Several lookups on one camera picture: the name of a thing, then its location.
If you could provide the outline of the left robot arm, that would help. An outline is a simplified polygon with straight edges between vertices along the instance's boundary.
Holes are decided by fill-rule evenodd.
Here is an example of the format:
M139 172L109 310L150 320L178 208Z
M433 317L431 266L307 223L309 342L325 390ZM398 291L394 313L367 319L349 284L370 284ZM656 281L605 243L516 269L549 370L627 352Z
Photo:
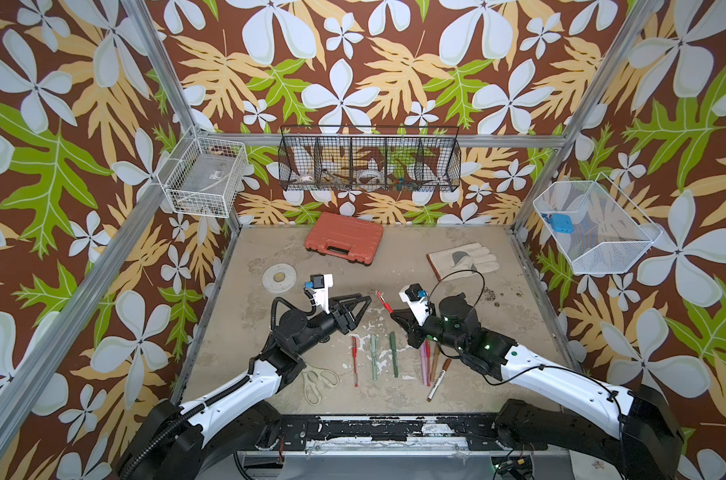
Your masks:
M305 311L273 299L270 330L247 369L213 391L182 405L162 401L151 411L114 466L120 479L194 479L246 411L290 385L307 367L302 355L339 332L355 330L371 304L369 296L332 297L328 309Z

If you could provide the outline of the pink marker pen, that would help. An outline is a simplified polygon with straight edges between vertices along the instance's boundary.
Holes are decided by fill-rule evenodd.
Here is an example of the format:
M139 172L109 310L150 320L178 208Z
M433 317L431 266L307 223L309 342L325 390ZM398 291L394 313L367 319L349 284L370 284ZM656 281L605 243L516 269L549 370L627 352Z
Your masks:
M419 347L420 353L420 366L422 381L425 386L430 385L430 356L429 356L429 341L424 340Z

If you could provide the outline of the red brown pen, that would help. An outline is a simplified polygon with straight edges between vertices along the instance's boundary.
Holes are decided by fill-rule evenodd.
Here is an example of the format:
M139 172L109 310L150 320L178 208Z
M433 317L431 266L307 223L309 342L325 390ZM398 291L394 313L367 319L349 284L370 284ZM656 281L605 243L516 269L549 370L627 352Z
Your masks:
M429 370L429 380L431 382L434 382L437 378L438 374L438 363L440 360L440 352L438 349L438 345L433 342L432 346L430 347L430 353L431 353L431 365Z

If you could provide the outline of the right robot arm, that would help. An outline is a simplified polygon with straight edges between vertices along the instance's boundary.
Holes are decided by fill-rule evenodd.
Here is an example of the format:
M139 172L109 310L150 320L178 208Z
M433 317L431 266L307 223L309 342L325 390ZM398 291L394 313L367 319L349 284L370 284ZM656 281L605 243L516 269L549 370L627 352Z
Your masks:
M601 459L626 479L672 479L684 443L679 423L656 389L636 390L590 378L481 326L465 295L431 303L418 284L404 288L405 308L391 317L414 348L432 340L491 386L517 385L562 406L544 410L507 401L494 430L508 447L550 444Z

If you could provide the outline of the red gel pen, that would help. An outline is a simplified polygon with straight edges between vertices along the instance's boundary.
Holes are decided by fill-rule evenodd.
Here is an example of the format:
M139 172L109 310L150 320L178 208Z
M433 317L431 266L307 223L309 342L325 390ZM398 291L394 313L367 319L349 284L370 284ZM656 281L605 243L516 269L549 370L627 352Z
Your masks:
M382 304L382 306L383 306L383 307L385 308L385 310L386 310L386 311L388 312L388 314L390 314L390 315L391 315L391 314L392 314L392 313L394 312L394 309L393 309L393 308L392 308L392 306L391 306L391 305L390 305L390 304L389 304L389 303L387 302L387 300L385 299L385 297L384 297L383 293L382 293L381 291L377 291L377 292L376 292L376 296L377 296L378 300L380 301L380 303Z

